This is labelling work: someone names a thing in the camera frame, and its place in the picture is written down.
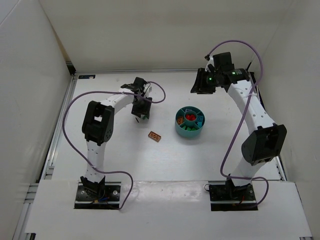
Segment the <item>orange lego plate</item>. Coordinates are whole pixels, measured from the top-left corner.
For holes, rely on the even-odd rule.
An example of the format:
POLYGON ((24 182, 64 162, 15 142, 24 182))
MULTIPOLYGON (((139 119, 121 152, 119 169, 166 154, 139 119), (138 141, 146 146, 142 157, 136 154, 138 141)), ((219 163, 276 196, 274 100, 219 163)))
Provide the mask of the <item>orange lego plate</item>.
POLYGON ((156 141, 157 143, 161 140, 162 136, 155 133, 154 131, 150 131, 148 134, 148 137, 154 141, 156 141))

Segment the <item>orange studded lego brick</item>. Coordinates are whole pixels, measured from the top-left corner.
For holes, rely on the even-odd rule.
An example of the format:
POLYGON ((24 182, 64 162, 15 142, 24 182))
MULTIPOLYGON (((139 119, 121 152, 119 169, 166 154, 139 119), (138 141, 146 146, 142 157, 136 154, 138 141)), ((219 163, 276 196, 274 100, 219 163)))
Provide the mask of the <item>orange studded lego brick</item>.
POLYGON ((183 118, 183 117, 179 117, 179 118, 177 119, 177 124, 178 124, 178 125, 181 125, 183 122, 184 122, 184 118, 183 118))

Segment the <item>big red lego block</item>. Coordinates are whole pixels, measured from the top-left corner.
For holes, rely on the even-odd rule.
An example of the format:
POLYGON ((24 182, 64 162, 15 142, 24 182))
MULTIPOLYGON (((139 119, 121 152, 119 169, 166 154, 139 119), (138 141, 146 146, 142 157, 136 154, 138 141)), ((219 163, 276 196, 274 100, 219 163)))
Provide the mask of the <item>big red lego block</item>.
POLYGON ((188 121, 195 121, 197 119, 197 116, 195 114, 186 114, 185 115, 185 118, 188 120, 188 121))

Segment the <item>long teal lego brick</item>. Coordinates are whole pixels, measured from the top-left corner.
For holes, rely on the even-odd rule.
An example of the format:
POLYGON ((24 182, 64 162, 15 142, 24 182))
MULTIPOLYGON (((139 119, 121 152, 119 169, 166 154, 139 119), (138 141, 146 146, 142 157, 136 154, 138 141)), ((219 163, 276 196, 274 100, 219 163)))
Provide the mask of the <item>long teal lego brick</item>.
POLYGON ((196 120, 196 124, 197 124, 197 126, 199 127, 199 128, 201 128, 202 126, 203 126, 203 122, 204 122, 204 120, 203 120, 203 118, 201 118, 200 116, 197 118, 197 120, 196 120))

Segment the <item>green lego cube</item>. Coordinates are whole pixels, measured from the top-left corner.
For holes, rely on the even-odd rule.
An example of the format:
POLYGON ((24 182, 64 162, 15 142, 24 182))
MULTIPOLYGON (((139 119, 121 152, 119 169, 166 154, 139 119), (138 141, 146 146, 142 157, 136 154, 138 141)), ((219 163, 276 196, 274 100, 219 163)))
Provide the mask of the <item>green lego cube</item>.
POLYGON ((189 126, 186 126, 186 125, 183 126, 182 129, 185 130, 185 131, 189 131, 189 132, 193 132, 193 131, 197 131, 198 130, 195 127, 189 127, 189 126))

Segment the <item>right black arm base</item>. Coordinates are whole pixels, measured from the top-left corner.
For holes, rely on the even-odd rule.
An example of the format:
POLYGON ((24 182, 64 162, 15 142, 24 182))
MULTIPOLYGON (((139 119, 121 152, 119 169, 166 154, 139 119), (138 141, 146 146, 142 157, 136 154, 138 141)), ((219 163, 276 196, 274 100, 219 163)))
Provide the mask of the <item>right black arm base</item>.
POLYGON ((209 182, 204 185, 209 193, 212 212, 257 211, 258 205, 253 185, 234 186, 232 180, 209 182))

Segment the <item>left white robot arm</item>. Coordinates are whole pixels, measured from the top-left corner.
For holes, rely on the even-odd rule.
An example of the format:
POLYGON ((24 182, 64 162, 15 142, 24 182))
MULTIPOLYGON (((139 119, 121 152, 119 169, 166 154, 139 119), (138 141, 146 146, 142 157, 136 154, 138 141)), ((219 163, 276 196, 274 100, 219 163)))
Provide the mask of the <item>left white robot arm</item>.
POLYGON ((82 132, 87 145, 87 165, 85 175, 80 178, 85 191, 100 198, 105 190, 104 156, 106 143, 114 130, 115 115, 127 105, 132 104, 131 114, 139 119, 150 117, 150 85, 137 77, 134 83, 120 87, 120 94, 113 94, 103 101, 91 101, 85 113, 82 132))

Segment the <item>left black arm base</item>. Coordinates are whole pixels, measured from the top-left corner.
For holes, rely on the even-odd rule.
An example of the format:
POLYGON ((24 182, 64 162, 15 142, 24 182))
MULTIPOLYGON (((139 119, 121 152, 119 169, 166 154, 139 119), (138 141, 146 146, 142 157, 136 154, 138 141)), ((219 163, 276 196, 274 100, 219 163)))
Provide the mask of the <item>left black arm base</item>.
POLYGON ((120 207, 121 182, 111 181, 104 184, 98 194, 89 193, 81 182, 77 185, 74 209, 78 210, 117 210, 120 207))

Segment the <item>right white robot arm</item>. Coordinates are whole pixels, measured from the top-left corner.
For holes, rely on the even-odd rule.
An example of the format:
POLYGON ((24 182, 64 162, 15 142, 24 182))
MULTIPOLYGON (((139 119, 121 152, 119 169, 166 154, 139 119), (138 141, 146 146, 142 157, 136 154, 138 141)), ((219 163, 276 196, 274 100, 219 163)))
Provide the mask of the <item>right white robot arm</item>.
POLYGON ((254 92, 248 71, 235 68, 230 52, 206 59, 208 63, 197 70, 190 92, 213 94, 221 87, 236 103, 249 136, 241 145, 242 158, 239 164, 227 178, 237 190, 244 189, 263 165, 279 156, 287 129, 283 124, 276 124, 267 114, 254 92))

